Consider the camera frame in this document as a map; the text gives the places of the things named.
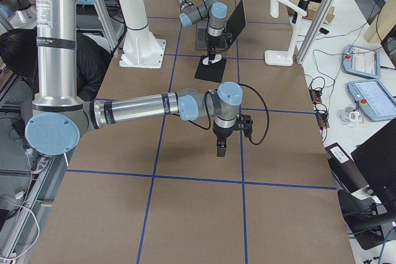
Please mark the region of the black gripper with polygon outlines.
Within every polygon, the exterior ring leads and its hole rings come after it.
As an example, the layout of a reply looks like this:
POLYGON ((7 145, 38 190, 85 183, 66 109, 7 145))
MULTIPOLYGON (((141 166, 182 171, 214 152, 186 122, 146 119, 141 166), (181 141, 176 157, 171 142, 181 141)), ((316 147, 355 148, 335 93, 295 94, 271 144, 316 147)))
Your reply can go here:
POLYGON ((228 51, 232 45, 232 34, 229 32, 222 32, 219 36, 213 36, 209 32, 206 35, 208 63, 212 64, 215 61, 216 54, 228 51))
POLYGON ((252 137, 252 125, 253 120, 249 115, 237 114, 231 120, 215 117, 213 121, 213 132, 217 136, 217 157, 225 157, 226 139, 234 131, 242 130, 244 136, 250 140, 252 137))

